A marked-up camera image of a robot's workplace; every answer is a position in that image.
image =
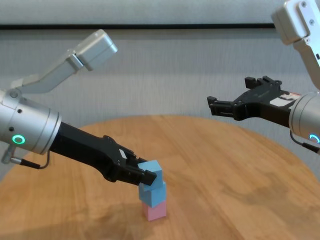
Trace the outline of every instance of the wood grain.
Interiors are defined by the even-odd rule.
[[[137,186],[110,183],[52,154],[48,168],[15,166],[1,182],[0,240],[320,239],[318,181],[261,135],[183,116],[127,117],[83,129],[159,161],[168,216],[146,221]]]

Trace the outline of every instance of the block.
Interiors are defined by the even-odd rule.
[[[167,201],[163,201],[156,207],[150,207],[143,202],[142,211],[148,221],[163,218],[167,216]]]
[[[159,205],[167,198],[167,184],[162,182],[162,186],[149,191],[143,191],[139,186],[139,199],[151,208]]]
[[[157,189],[162,187],[163,185],[163,173],[162,173],[162,168],[159,165],[157,160],[152,160],[152,161],[146,161],[138,164],[138,167],[142,170],[149,170],[150,172],[153,172],[156,174],[156,178],[153,181],[153,183],[149,186],[143,183],[140,183],[141,189],[143,191],[149,191],[152,189]]]

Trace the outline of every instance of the light blue cube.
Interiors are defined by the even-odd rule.
[[[147,204],[149,207],[154,208],[167,198],[167,184],[163,181],[162,186],[143,191],[142,186],[139,186],[139,199]]]
[[[149,191],[149,190],[153,190],[153,189],[157,189],[157,188],[162,187],[162,185],[163,185],[163,172],[162,172],[162,168],[159,165],[157,160],[139,163],[138,167],[144,171],[149,170],[150,172],[153,172],[156,174],[156,178],[150,186],[143,184],[143,183],[140,183],[139,187],[142,189],[142,191],[145,192],[145,191]]]

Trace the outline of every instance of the wooden table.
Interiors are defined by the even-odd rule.
[[[237,126],[182,116],[83,128],[148,160],[167,183],[166,218],[148,222],[138,187],[52,154],[0,184],[0,240],[319,240],[320,185],[285,148]],[[28,160],[44,163],[45,156]]]

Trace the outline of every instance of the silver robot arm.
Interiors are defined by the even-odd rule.
[[[110,136],[97,137],[68,125],[59,112],[23,97],[23,94],[47,93],[82,68],[94,70],[118,51],[103,30],[91,34],[43,74],[19,79],[11,89],[0,90],[0,141],[9,147],[2,163],[14,163],[43,169],[49,163],[49,153],[63,155],[89,165],[110,181],[151,185],[157,175],[138,167],[146,162],[134,152],[116,143]],[[15,156],[16,148],[37,154],[48,154],[47,164]]]
[[[271,16],[285,45],[293,44],[320,90],[320,11],[315,0],[288,0]],[[290,111],[292,133],[320,144],[320,95],[303,94]]]
[[[23,97],[23,94],[47,93],[80,69],[94,70],[118,51],[103,31],[88,36],[69,49],[42,74],[14,81],[11,89],[0,90],[0,141],[9,144],[2,163],[20,163],[14,157],[16,147],[45,154],[61,124],[59,112]]]
[[[287,0],[271,18],[285,45],[293,45],[320,90],[320,11],[315,0]],[[281,89],[282,82],[268,76],[246,77],[248,91],[233,101],[207,97],[213,116],[242,121],[262,118],[290,129],[292,140],[320,154],[319,92],[299,94]],[[299,142],[294,135],[315,144]]]

